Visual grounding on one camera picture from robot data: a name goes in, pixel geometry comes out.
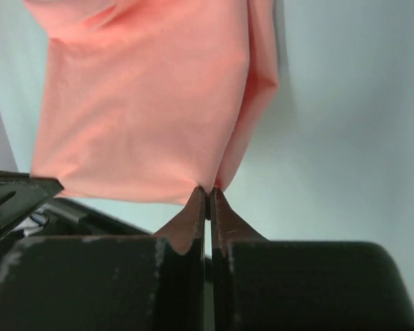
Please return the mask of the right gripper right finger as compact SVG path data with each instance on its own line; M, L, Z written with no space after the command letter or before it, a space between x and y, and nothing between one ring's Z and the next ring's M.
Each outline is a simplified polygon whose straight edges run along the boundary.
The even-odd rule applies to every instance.
M367 241L271 241L210 193L217 330L414 330L392 256Z

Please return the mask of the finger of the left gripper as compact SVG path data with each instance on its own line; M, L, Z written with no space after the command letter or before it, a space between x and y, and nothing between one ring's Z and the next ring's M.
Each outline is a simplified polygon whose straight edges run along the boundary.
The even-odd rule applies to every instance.
M0 170L0 238L62 190L56 179Z

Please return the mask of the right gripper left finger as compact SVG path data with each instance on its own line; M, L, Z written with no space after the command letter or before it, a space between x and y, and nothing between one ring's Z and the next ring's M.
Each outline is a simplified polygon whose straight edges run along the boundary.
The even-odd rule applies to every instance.
M0 330L203 330L206 193L150 236L35 236L0 264Z

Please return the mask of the pink t shirt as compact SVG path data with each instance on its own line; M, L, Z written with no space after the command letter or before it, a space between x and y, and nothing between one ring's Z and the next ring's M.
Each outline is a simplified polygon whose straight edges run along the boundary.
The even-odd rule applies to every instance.
M278 86L272 1L27 1L48 35L30 173L68 197L227 188Z

